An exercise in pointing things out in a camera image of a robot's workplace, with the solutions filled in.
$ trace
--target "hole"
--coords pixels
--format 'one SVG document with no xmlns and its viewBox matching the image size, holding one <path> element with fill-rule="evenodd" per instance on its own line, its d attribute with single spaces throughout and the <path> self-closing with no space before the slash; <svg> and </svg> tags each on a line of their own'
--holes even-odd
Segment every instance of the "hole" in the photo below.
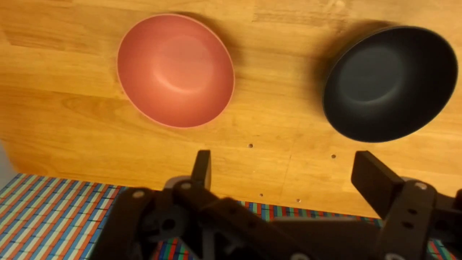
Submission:
<svg viewBox="0 0 462 260">
<path fill-rule="evenodd" d="M 173 228 L 174 228 L 174 221 L 173 221 L 173 219 L 166 219 L 166 221 L 163 221 L 161 229 L 169 231 L 169 229 L 173 229 Z"/>
<path fill-rule="evenodd" d="M 440 231 L 447 231 L 449 225 L 447 225 L 446 221 L 439 219 L 439 221 L 434 222 L 434 228 L 440 229 Z"/>
<path fill-rule="evenodd" d="M 414 228 L 414 225 L 411 224 L 411 222 L 403 222 L 403 227 L 405 227 L 405 228 L 408 228 L 408 229 L 411 229 L 411 228 Z"/>
<path fill-rule="evenodd" d="M 407 212 L 411 214 L 411 215 L 417 215 L 417 211 L 413 209 L 413 208 L 408 208 Z"/>
</svg>

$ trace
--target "wood grain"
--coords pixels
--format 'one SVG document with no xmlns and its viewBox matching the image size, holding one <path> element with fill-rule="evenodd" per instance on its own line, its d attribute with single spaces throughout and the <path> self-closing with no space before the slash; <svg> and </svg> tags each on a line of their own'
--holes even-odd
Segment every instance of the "wood grain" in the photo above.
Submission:
<svg viewBox="0 0 462 260">
<path fill-rule="evenodd" d="M 215 121 L 172 130 L 121 92 L 115 55 L 150 14 L 176 11 L 228 46 L 237 89 Z M 374 215 L 349 183 L 353 153 L 453 195 L 462 188 L 460 85 L 429 125 L 368 144 L 338 134 L 320 108 L 339 50 L 384 24 L 439 32 L 462 55 L 459 0 L 8 0 L 0 1 L 0 138 L 20 172 L 161 188 L 212 150 L 213 192 L 237 199 Z"/>
</svg>

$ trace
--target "black mechanical part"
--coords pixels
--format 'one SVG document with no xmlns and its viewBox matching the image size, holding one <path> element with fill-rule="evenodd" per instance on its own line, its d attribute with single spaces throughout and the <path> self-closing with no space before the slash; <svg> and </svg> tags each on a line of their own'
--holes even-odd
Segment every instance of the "black mechanical part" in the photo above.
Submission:
<svg viewBox="0 0 462 260">
<path fill-rule="evenodd" d="M 91 258 L 150 258 L 159 241 L 173 237 L 203 260 L 417 260 L 429 258 L 430 237 L 460 257 L 460 192 L 450 198 L 429 183 L 404 182 L 368 151 L 356 153 L 352 183 L 382 227 L 346 218 L 265 222 L 209 192 L 209 169 L 211 153 L 199 151 L 189 180 L 161 192 L 122 192 Z"/>
</svg>

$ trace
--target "bolt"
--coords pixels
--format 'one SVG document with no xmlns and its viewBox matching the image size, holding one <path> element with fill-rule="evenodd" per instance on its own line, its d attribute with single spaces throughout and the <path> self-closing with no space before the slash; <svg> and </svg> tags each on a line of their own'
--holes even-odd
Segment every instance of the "bolt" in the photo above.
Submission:
<svg viewBox="0 0 462 260">
<path fill-rule="evenodd" d="M 303 253 L 293 253 L 290 255 L 290 260 L 309 260 L 309 257 L 306 254 L 303 254 Z"/>
<path fill-rule="evenodd" d="M 135 190 L 131 193 L 133 198 L 143 198 L 144 196 L 144 192 L 143 190 Z"/>
<path fill-rule="evenodd" d="M 185 182 L 185 183 L 182 183 L 179 188 L 182 188 L 182 189 L 190 189 L 192 185 L 190 185 L 190 182 Z"/>
<path fill-rule="evenodd" d="M 423 182 L 416 182 L 416 186 L 421 190 L 427 190 L 429 185 L 423 183 Z"/>
<path fill-rule="evenodd" d="M 400 254 L 388 253 L 388 254 L 385 255 L 385 260 L 405 260 L 405 258 L 401 257 Z"/>
</svg>

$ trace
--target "colorful tablecloth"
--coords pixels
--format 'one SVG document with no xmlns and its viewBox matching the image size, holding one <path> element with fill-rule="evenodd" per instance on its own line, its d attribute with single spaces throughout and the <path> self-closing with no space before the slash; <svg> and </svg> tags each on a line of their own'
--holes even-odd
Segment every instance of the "colorful tablecloth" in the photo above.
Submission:
<svg viewBox="0 0 462 260">
<path fill-rule="evenodd" d="M 0 258 L 88 258 L 121 186 L 17 175 L 0 190 Z M 262 219 L 278 216 L 345 218 L 299 208 L 242 202 Z M 381 221 L 361 218 L 381 225 Z M 439 241 L 429 242 L 434 258 L 453 260 Z M 159 244 L 160 260 L 192 260 L 179 240 Z"/>
</svg>

